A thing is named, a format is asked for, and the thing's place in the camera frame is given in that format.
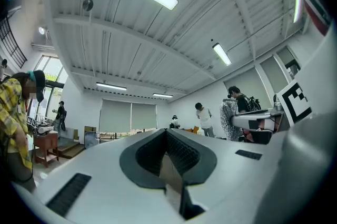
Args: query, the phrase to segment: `metal railing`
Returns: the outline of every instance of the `metal railing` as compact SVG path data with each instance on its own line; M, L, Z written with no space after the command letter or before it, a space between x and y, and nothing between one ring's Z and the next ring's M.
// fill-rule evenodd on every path
M17 42L11 31L11 27L9 26L7 16L2 17L0 20L0 39L3 45L6 47L9 54L11 55L11 57L13 58L14 62L20 68L22 68L24 63L27 61L27 58L17 45Z

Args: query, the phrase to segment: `plaid shirt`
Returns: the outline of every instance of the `plaid shirt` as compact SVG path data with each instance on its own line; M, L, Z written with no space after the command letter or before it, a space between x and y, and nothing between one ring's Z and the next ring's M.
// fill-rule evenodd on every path
M21 85L16 79L8 79L0 85L0 140L4 144L5 138L8 136L7 152L19 152L24 166L31 169L32 162L28 154L28 147L18 147L12 138L18 126L28 133L25 102L22 100L21 93Z

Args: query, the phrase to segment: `sequined fabric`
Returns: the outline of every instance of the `sequined fabric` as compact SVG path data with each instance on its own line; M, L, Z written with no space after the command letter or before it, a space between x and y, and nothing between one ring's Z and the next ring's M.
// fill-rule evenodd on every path
M237 113L237 101L224 99L220 104L220 121L226 138L229 141L235 141L242 135L242 129L234 127L231 123L231 117Z

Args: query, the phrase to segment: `wooden table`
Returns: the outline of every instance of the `wooden table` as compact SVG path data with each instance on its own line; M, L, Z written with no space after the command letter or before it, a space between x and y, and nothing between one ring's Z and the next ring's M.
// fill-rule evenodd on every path
M44 158L39 157L36 154L35 147L38 147L43 153ZM49 155L49 149L56 149L56 156ZM52 132L47 135L34 136L34 148L33 148L35 163L43 163L45 167L48 167L48 162L56 158L58 161L57 150L57 132Z

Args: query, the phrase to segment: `black backpack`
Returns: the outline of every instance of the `black backpack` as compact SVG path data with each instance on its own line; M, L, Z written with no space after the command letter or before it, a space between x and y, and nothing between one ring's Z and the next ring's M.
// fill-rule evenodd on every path
M253 96L248 98L246 95L244 95L244 94L242 94L242 95L244 96L244 100L247 104L249 112L261 110L261 105L260 105L259 99L254 99Z

